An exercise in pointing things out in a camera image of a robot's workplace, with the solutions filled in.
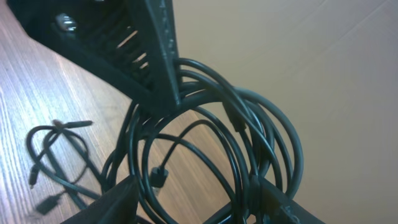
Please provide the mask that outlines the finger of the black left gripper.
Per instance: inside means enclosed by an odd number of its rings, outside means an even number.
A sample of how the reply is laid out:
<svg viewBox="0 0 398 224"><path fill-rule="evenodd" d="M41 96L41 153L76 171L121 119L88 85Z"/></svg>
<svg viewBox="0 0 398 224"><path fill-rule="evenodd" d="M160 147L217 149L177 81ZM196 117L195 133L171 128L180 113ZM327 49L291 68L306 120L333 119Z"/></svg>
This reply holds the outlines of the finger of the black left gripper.
<svg viewBox="0 0 398 224"><path fill-rule="evenodd" d="M27 35L156 115L181 104L167 0L8 0Z"/></svg>

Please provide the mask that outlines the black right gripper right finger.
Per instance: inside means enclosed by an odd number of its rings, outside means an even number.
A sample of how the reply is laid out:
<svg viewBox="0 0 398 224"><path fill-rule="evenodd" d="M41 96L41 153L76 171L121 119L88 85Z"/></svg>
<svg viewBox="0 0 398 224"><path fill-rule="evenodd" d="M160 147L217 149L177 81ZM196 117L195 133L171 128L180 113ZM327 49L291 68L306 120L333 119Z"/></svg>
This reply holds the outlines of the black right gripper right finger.
<svg viewBox="0 0 398 224"><path fill-rule="evenodd" d="M255 177L244 201L241 179L234 179L233 198L206 223L322 223L264 178Z"/></svg>

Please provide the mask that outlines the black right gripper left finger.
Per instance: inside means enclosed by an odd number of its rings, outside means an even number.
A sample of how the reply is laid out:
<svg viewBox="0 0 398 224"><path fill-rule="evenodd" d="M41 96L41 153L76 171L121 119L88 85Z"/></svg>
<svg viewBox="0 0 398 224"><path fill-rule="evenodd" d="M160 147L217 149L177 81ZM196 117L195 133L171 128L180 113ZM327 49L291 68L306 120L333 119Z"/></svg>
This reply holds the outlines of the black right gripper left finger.
<svg viewBox="0 0 398 224"><path fill-rule="evenodd" d="M62 224L137 223L138 201L138 179L129 176Z"/></svg>

